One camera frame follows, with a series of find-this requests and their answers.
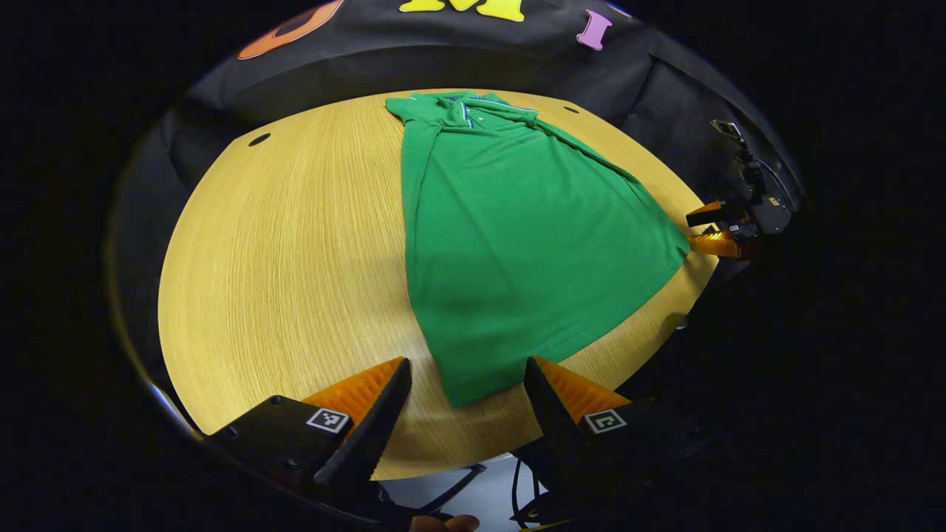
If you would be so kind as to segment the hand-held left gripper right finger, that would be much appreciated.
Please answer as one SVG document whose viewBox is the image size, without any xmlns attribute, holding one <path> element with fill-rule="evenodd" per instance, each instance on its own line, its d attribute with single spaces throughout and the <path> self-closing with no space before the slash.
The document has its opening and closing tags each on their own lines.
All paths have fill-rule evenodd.
<svg viewBox="0 0 946 532">
<path fill-rule="evenodd" d="M 565 487 L 632 487 L 672 474 L 702 451 L 706 432 L 653 400 L 628 400 L 541 357 L 524 390 Z"/>
</svg>

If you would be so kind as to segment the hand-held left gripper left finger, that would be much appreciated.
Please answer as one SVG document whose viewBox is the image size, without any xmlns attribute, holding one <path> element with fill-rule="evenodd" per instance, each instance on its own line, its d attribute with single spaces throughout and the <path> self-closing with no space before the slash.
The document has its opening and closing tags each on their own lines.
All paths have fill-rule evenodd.
<svg viewBox="0 0 946 532">
<path fill-rule="evenodd" d="M 385 361 L 294 400 L 266 398 L 211 435 L 239 464 L 285 488 L 361 488 L 412 388 L 411 361 Z"/>
</svg>

